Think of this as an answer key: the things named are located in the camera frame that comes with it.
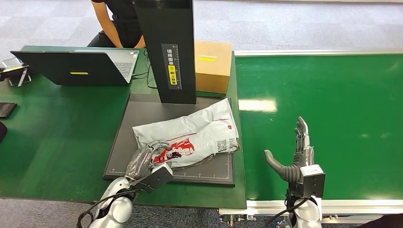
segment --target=gray carpet floor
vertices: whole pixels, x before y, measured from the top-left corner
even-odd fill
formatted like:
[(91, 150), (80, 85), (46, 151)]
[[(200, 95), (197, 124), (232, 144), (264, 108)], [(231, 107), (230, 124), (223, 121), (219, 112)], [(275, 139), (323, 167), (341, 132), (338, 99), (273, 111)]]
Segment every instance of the gray carpet floor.
[[(403, 49), (402, 4), (195, 0), (194, 18), (197, 40), (230, 42), (234, 50)], [(86, 46), (99, 30), (90, 0), (0, 0), (0, 59), (24, 45)], [(87, 208), (0, 199), (0, 227), (72, 228)], [(261, 227), (267, 219), (235, 227)], [(126, 227), (225, 225), (213, 209), (135, 206)]]

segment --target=white plastic package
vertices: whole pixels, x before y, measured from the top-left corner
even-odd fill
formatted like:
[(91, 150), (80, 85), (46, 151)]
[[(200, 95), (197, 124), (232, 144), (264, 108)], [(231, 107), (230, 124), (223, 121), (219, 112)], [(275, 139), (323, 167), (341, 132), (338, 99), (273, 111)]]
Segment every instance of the white plastic package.
[(137, 143), (144, 146), (164, 140), (171, 150), (154, 154), (152, 163), (171, 162), (183, 167), (200, 162), (211, 154), (237, 149), (238, 129), (228, 99), (177, 119), (133, 127)]

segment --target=cardboard box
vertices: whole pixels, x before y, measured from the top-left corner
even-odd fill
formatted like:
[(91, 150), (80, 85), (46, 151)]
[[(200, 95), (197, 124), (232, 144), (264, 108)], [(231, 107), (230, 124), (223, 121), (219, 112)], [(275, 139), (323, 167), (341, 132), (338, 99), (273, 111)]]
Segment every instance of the cardboard box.
[(230, 80), (232, 45), (195, 41), (194, 55), (196, 90), (226, 94)]

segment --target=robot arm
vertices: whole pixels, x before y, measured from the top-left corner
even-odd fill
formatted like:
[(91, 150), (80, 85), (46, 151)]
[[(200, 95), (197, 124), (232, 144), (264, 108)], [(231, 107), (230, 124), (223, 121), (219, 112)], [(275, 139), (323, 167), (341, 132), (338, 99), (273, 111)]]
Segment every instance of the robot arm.
[(308, 126), (301, 117), (298, 118), (295, 133), (296, 150), (291, 165), (282, 165), (269, 150), (264, 151), (268, 164), (288, 182), (286, 211), (289, 211), (289, 217), (280, 227), (321, 228), (325, 174), (319, 165), (314, 164), (314, 149), (310, 146)]
[[(155, 189), (172, 180), (173, 173), (166, 164), (151, 168), (153, 153), (169, 149), (167, 142), (155, 141), (139, 147), (130, 160), (124, 177), (110, 183), (101, 200), (78, 218), (77, 228), (82, 228), (81, 219), (89, 214), (89, 228), (123, 228), (133, 211), (133, 202), (138, 191), (153, 192)], [(90, 212), (97, 206), (95, 220)]]

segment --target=qr code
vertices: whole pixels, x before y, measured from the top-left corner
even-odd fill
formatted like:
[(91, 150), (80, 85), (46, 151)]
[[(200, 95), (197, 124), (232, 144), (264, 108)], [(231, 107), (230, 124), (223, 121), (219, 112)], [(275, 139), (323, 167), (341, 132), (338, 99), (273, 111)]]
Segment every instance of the qr code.
[(217, 150), (220, 152), (220, 151), (223, 151), (223, 150), (226, 150), (227, 149), (227, 140), (219, 140), (219, 141), (217, 141)]
[(229, 141), (230, 141), (230, 148), (237, 147), (237, 141), (235, 140), (235, 138), (231, 138), (229, 139)]

